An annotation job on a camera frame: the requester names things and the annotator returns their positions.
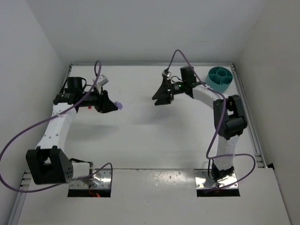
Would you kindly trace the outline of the purple lego brick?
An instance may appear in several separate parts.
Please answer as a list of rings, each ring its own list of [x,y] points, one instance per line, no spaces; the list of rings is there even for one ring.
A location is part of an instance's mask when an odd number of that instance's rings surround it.
[[[119,110],[123,108],[123,104],[121,102],[115,101],[114,104]]]

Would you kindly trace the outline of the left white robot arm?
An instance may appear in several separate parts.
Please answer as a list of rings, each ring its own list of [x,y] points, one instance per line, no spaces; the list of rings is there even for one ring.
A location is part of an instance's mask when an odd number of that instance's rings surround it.
[[[82,77],[68,77],[63,88],[53,100],[52,116],[42,139],[33,150],[26,153],[34,183],[37,185],[65,184],[80,180],[90,188],[102,187],[100,173],[92,162],[69,159],[64,151],[70,124],[79,108],[94,107],[99,113],[109,113],[119,109],[113,103],[103,86],[107,77],[101,75],[90,94],[79,105],[77,102],[86,94]]]

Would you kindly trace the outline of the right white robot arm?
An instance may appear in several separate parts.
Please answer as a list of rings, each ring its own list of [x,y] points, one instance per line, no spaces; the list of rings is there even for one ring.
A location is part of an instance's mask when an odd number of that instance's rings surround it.
[[[162,83],[152,97],[156,106],[169,105],[174,96],[186,94],[192,99],[201,101],[213,110],[215,133],[218,140],[217,153],[207,157],[212,161],[211,178],[218,181],[234,171],[233,157],[238,138],[248,126],[246,114],[239,95],[225,95],[205,82],[197,81],[193,67],[180,68],[181,79],[173,82],[171,72],[162,72]]]

